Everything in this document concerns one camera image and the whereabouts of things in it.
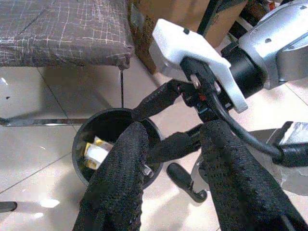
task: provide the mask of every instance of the screw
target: screw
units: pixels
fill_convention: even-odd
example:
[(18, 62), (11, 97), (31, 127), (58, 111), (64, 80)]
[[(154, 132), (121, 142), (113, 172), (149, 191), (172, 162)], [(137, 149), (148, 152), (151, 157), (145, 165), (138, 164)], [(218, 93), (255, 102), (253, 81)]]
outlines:
[(196, 88), (196, 89), (201, 88), (201, 83), (200, 83), (198, 77), (195, 74), (191, 75), (191, 81), (193, 83), (194, 88)]
[(220, 88), (219, 84), (216, 81), (214, 82), (214, 87), (215, 87), (217, 93), (220, 94), (221, 93), (221, 88)]

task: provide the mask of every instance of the chair seat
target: chair seat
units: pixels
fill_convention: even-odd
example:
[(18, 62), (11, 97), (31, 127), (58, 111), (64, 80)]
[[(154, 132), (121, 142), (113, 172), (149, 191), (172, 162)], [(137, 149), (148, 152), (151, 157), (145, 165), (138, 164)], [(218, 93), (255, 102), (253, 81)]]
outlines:
[(129, 66), (127, 0), (0, 0), (0, 66)]

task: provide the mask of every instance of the tiled floor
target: tiled floor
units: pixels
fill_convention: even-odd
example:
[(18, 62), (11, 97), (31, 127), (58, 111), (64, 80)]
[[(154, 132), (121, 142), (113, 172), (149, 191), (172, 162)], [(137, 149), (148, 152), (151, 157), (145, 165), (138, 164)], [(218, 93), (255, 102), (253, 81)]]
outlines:
[[(120, 106), (120, 81), (115, 67), (0, 68), (0, 116), (81, 118)], [(149, 75), (134, 58), (125, 71), (125, 106), (140, 100), (168, 78)], [(308, 122), (308, 79), (248, 99), (249, 109), (232, 115), (246, 129), (280, 127), (287, 120)], [(200, 119), (177, 100), (152, 120), (164, 136), (185, 131)], [(0, 127), (0, 201), (17, 201), (12, 213), (0, 214), (0, 230), (68, 231), (78, 213), (85, 186), (71, 162), (74, 127)], [(191, 171), (199, 152), (178, 160)], [(216, 231), (215, 208), (208, 199), (197, 205), (167, 177), (166, 167), (144, 192), (143, 231)], [(308, 197), (288, 193), (308, 221)]]

